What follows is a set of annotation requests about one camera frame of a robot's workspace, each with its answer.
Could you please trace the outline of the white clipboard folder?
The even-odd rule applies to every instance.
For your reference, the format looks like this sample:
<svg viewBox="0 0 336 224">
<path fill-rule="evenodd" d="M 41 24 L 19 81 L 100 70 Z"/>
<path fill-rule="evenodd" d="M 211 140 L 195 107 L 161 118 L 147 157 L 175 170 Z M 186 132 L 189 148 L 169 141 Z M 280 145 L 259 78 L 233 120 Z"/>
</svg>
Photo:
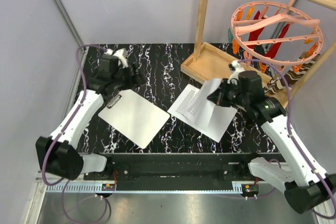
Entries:
<svg viewBox="0 0 336 224">
<path fill-rule="evenodd" d="M 98 116 L 144 149 L 170 115 L 132 90 L 120 91 Z"/>
</svg>

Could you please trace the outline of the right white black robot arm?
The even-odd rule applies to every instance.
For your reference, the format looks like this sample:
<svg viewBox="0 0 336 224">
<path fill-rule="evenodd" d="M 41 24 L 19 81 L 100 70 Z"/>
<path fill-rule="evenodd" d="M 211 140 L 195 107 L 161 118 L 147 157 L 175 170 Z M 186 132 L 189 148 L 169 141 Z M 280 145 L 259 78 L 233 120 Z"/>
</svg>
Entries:
<svg viewBox="0 0 336 224">
<path fill-rule="evenodd" d="M 272 139 L 290 168 L 286 172 L 256 156 L 238 167 L 242 179 L 258 177 L 268 182 L 299 214 L 327 200 L 335 203 L 335 175 L 328 174 L 309 153 L 292 128 L 289 112 L 276 98 L 265 95 L 256 72 L 242 71 L 222 79 L 207 99 L 217 106 L 237 106 L 246 111 Z"/>
</svg>

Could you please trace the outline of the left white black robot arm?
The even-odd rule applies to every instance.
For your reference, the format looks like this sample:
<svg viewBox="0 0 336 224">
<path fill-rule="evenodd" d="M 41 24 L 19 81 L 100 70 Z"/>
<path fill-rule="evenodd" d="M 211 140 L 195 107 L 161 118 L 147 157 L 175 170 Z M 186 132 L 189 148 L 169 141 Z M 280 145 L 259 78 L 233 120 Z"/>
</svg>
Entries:
<svg viewBox="0 0 336 224">
<path fill-rule="evenodd" d="M 83 90 L 60 125 L 48 136 L 36 141 L 37 158 L 43 182 L 48 181 L 47 174 L 58 176 L 60 180 L 75 180 L 81 174 L 95 173 L 103 180 L 113 175 L 112 165 L 101 154 L 79 154 L 78 142 L 92 117 L 103 105 L 111 108 L 117 101 L 117 91 L 138 88 L 145 79 L 136 63 L 129 64 L 128 51 L 125 48 L 113 51 L 103 50 L 98 69 L 92 77 L 81 74 Z"/>
</svg>

